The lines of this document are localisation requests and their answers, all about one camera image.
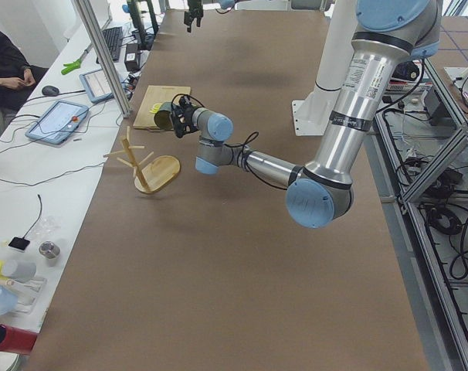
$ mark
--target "green object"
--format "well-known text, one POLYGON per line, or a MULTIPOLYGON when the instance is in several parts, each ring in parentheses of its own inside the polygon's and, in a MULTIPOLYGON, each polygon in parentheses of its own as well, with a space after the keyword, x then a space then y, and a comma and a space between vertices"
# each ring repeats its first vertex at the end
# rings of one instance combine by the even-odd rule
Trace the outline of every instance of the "green object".
POLYGON ((91 48, 91 44, 85 49, 85 51, 83 52, 83 54, 81 54, 80 58, 78 58, 77 60, 75 60, 74 62, 71 62, 71 63, 64 63, 64 68, 63 70, 61 71, 61 74, 62 75, 67 75, 69 72, 73 71, 73 70, 77 70, 81 67, 81 62, 83 62, 83 60, 85 59, 85 56, 88 54, 88 52, 90 51, 90 48, 91 48))

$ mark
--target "blue cup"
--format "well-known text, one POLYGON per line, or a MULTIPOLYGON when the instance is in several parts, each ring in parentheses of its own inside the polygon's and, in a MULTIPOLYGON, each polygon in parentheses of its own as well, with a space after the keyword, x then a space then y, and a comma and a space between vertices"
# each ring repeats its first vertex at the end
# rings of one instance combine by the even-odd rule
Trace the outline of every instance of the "blue cup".
POLYGON ((0 286, 0 315, 12 311, 18 304, 18 296, 7 288, 0 286))

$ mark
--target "computer mouse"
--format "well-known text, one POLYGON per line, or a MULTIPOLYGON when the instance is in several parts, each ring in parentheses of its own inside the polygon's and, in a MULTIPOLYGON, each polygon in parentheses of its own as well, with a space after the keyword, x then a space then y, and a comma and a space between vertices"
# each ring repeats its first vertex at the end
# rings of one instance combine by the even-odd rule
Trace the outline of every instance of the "computer mouse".
POLYGON ((46 87, 42 88, 42 94, 46 97, 55 97, 59 95, 59 89, 53 87, 52 85, 47 85, 46 87))

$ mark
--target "white table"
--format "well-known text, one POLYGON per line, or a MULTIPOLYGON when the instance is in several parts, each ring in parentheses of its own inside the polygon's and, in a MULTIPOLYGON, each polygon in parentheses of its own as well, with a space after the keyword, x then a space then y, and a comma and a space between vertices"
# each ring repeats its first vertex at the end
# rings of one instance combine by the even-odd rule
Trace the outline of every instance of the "white table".
MULTIPOLYGON (((124 31, 128 29, 128 24, 124 25, 124 31)), ((90 51, 80 69, 65 76, 61 75, 60 71, 64 63, 73 62, 89 44, 90 38, 81 26, 34 90, 32 97, 41 96, 42 87, 45 85, 56 86, 61 93, 82 90, 79 75, 100 68, 96 64, 94 49, 90 51)), ((124 79, 128 72, 124 67, 124 47, 122 49, 120 61, 115 63, 115 66, 124 79)), ((19 114, 41 115, 58 99, 92 106, 86 94, 68 94, 30 101, 19 114)), ((10 141, 14 130, 18 130, 14 133, 12 142, 0 142, 0 152, 6 148, 30 142, 25 136, 25 131, 30 125, 27 128, 22 127, 32 122, 27 121, 27 118, 21 117, 9 125, 1 140, 10 141)), ((60 146, 32 142, 26 146, 0 153, 0 179, 33 184, 67 171, 88 165, 98 165, 105 161, 103 155, 110 151, 114 143, 120 120, 121 115, 115 100, 91 107, 86 120, 77 130, 79 132, 72 134, 60 146), (97 113, 99 114, 91 118, 89 123, 89 118, 97 113)), ((123 171, 129 171, 129 169, 123 166, 123 171)), ((97 187, 100 174, 101 166, 88 168, 36 186, 13 185, 0 181, 0 259, 33 261, 37 265, 37 276, 47 280, 46 286, 29 315, 10 313, 0 316, 1 323, 34 331, 39 330, 97 187), (39 214, 37 194, 42 197, 42 217, 27 236, 32 242, 26 251, 18 252, 7 245, 13 237, 22 237, 35 222, 39 214), (61 249, 61 254, 54 261, 44 258, 38 252, 39 245, 45 240, 51 240, 61 249)))

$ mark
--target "red mug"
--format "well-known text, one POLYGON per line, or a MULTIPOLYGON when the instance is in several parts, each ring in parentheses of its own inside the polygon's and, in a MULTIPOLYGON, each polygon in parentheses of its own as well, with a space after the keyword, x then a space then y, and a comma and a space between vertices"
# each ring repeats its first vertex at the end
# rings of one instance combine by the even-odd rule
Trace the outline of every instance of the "red mug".
POLYGON ((0 325, 0 352, 28 355, 38 334, 20 328, 0 325))

